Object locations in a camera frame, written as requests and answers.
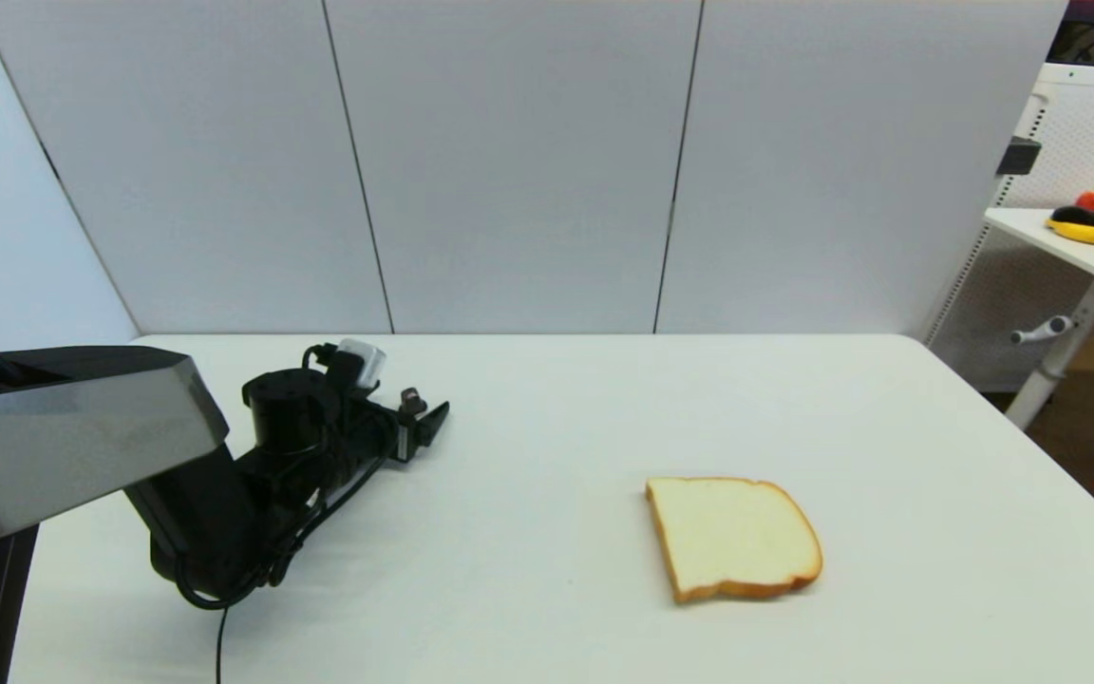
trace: bread crust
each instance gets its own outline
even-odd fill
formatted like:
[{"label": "bread crust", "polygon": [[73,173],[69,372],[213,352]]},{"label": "bread crust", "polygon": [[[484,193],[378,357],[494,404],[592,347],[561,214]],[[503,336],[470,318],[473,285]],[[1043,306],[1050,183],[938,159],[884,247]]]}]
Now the bread crust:
[{"label": "bread crust", "polygon": [[817,533],[813,529],[813,524],[808,522],[808,517],[804,514],[804,511],[795,505],[791,495],[785,492],[781,486],[773,484],[773,482],[765,482],[763,479],[748,479],[746,477],[660,477],[652,479],[730,479],[735,482],[742,482],[742,484],[747,486],[770,486],[776,489],[777,492],[782,494],[782,497],[787,499],[791,507],[795,509],[795,513],[800,515],[800,519],[804,521],[804,525],[808,528],[808,532],[813,535],[813,542],[817,543],[817,563],[812,568],[808,568],[807,572],[803,575],[791,576],[791,581],[784,581],[780,584],[754,584],[750,581],[735,581],[735,580],[724,580],[718,581],[715,584],[705,584],[702,587],[696,587],[683,592],[678,587],[678,576],[673,569],[673,558],[670,556],[670,542],[668,536],[665,534],[665,525],[661,523],[661,514],[656,510],[656,501],[652,498],[652,486],[650,482],[644,484],[644,497],[648,498],[650,502],[650,509],[652,511],[652,528],[656,530],[656,540],[660,542],[661,555],[665,559],[665,570],[670,576],[670,586],[673,588],[673,602],[686,603],[690,601],[699,601],[699,599],[708,599],[715,596],[715,594],[729,594],[730,596],[743,596],[750,599],[769,599],[772,596],[778,596],[778,594],[785,594],[787,592],[794,592],[796,589],[803,589],[813,583],[813,580],[817,579],[821,575],[822,568],[825,567],[825,557],[822,555],[822,543],[817,540]]}]

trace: banana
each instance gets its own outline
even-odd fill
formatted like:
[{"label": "banana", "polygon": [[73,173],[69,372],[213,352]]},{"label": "banana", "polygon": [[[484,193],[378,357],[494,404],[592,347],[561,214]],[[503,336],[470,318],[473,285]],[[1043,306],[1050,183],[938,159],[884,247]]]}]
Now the banana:
[{"label": "banana", "polygon": [[1055,233],[1060,234],[1064,239],[1094,245],[1094,225],[1083,225],[1081,222],[1059,220],[1047,220],[1046,225],[1054,229]]}]

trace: white bread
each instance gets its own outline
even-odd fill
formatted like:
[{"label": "white bread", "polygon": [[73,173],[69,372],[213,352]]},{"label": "white bread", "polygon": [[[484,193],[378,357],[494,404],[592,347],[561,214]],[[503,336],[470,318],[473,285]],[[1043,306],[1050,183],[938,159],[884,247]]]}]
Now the white bread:
[{"label": "white bread", "polygon": [[821,575],[817,534],[769,482],[652,477],[644,494],[676,602],[776,596]]}]

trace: white pegboard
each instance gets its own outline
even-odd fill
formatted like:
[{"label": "white pegboard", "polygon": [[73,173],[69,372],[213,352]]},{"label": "white pegboard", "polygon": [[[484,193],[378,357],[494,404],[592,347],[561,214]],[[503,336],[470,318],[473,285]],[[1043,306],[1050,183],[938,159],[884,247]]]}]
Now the white pegboard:
[{"label": "white pegboard", "polygon": [[[1040,142],[1040,154],[1033,173],[1000,178],[994,207],[1052,208],[1094,190],[1094,67],[1043,67],[1015,135]],[[1050,343],[1014,347],[1009,331],[1072,311],[1090,281],[1072,265],[985,228],[926,345],[978,390],[1016,390]]]},{"label": "white pegboard", "polygon": [[1016,135],[1040,154],[1033,173],[1003,179],[996,206],[1059,207],[1094,190],[1094,67],[1046,65],[1025,117]]}]

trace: white table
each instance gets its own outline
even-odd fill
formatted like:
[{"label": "white table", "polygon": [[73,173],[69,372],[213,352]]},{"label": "white table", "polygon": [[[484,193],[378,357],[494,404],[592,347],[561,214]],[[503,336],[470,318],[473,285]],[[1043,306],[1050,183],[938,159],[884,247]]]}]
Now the white table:
[{"label": "white table", "polygon": [[[334,336],[158,336],[252,443],[240,385]],[[894,336],[364,337],[446,428],[226,621],[226,684],[1094,681],[1094,500]],[[825,570],[673,605],[652,475],[784,486]],[[39,529],[12,680],[212,681],[219,614],[149,568],[125,495]]]},{"label": "white table", "polygon": [[998,209],[986,211],[987,225],[1002,230],[1043,251],[1058,256],[1059,259],[1082,269],[1093,277],[1091,286],[1069,316],[1075,321],[1075,327],[1059,337],[1049,348],[1046,358],[1033,370],[1033,373],[1021,386],[1020,394],[1008,407],[1006,415],[1011,422],[1021,429],[1028,428],[1037,413],[1046,405],[1046,399],[1055,392],[1061,382],[1071,360],[1078,350],[1091,336],[1094,328],[1094,245],[1085,245],[1062,237],[1046,227],[1050,209]]}]

